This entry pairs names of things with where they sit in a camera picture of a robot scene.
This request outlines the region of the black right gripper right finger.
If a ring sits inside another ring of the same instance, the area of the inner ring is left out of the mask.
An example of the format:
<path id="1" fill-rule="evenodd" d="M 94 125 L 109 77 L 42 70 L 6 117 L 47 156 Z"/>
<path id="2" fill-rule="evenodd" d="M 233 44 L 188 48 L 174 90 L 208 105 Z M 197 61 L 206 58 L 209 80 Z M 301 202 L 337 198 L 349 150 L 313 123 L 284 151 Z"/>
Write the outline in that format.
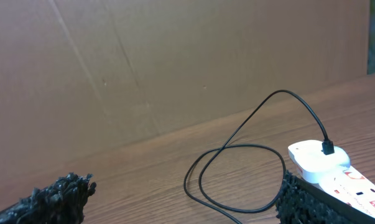
<path id="1" fill-rule="evenodd" d="M 280 224 L 375 224 L 375 218 L 287 171 L 275 203 Z"/>

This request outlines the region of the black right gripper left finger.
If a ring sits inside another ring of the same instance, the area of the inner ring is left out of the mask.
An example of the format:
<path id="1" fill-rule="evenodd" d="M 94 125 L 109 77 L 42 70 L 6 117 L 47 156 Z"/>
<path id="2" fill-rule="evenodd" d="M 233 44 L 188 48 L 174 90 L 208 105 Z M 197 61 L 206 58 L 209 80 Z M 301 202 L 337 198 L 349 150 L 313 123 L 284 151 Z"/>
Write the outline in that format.
<path id="1" fill-rule="evenodd" d="M 96 191 L 92 174 L 69 173 L 0 211 L 0 224 L 81 224 L 84 206 Z"/>

